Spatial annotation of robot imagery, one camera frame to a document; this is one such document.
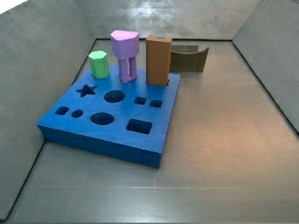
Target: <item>purple block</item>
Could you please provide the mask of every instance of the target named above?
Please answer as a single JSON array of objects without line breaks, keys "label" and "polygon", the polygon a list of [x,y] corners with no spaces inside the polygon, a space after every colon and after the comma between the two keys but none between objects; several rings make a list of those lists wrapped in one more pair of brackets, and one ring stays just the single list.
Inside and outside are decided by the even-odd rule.
[{"label": "purple block", "polygon": [[139,53],[139,33],[113,31],[111,33],[112,50],[117,57],[119,75],[123,83],[136,78],[136,55]]},{"label": "purple block", "polygon": [[127,60],[137,55],[139,33],[136,31],[113,31],[111,41],[113,54],[120,60]]}]

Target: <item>hole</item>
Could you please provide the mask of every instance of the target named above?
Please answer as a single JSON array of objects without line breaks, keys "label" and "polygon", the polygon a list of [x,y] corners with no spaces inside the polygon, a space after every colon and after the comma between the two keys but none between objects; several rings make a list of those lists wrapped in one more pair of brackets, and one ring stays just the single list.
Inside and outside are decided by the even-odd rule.
[{"label": "hole", "polygon": [[153,124],[151,122],[129,119],[125,129],[148,135],[151,132],[152,125]]},{"label": "hole", "polygon": [[54,114],[58,115],[58,116],[64,116],[68,111],[69,111],[69,108],[58,107],[57,110],[54,111]]},{"label": "hole", "polygon": [[151,100],[149,106],[153,108],[160,108],[163,106],[163,102],[159,100]]},{"label": "hole", "polygon": [[82,116],[82,111],[80,109],[74,110],[72,113],[70,113],[70,116],[73,118],[78,118]]},{"label": "hole", "polygon": [[135,98],[135,103],[136,103],[136,104],[145,105],[145,98],[144,98],[144,97],[137,96],[137,97]]},{"label": "hole", "polygon": [[93,95],[94,94],[94,88],[89,85],[84,85],[81,89],[77,89],[76,92],[80,93],[80,97],[84,97],[85,95]]},{"label": "hole", "polygon": [[108,113],[96,113],[90,116],[89,120],[97,125],[108,125],[115,121],[115,117]]},{"label": "hole", "polygon": [[104,99],[107,102],[121,102],[125,98],[125,94],[120,90],[112,90],[105,93]]}]

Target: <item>gray metal wall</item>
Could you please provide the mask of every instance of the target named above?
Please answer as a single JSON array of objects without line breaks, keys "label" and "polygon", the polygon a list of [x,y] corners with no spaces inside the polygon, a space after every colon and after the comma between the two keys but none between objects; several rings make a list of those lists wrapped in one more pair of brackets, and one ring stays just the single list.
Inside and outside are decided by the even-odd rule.
[{"label": "gray metal wall", "polygon": [[299,132],[299,3],[263,0],[233,44]]},{"label": "gray metal wall", "polygon": [[72,0],[29,0],[0,15],[0,221],[42,145],[36,122],[70,85],[93,40]]},{"label": "gray metal wall", "polygon": [[98,39],[113,30],[232,40],[260,0],[76,0]]}]

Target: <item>rectangular hole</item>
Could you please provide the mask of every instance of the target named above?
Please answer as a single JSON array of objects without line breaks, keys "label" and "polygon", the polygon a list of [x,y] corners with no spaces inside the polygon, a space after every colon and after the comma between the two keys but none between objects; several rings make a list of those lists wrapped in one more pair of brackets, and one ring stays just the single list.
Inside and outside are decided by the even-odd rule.
[{"label": "rectangular hole", "polygon": [[125,129],[141,134],[149,134],[153,124],[136,119],[129,119]]}]

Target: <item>square hole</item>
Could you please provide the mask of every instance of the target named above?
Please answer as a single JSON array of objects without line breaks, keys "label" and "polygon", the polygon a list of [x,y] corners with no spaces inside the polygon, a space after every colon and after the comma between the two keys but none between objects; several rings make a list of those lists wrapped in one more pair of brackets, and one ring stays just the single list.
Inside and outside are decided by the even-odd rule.
[{"label": "square hole", "polygon": [[68,107],[58,107],[54,111],[54,114],[58,115],[58,116],[64,116],[69,111],[69,108]]},{"label": "square hole", "polygon": [[129,119],[125,129],[141,134],[149,134],[153,124],[136,119]]},{"label": "square hole", "polygon": [[145,105],[145,98],[144,98],[144,97],[137,96],[137,97],[135,98],[135,103],[136,103],[136,104]]},{"label": "square hole", "polygon": [[163,102],[159,100],[151,100],[149,106],[153,108],[160,108],[163,106]]}]

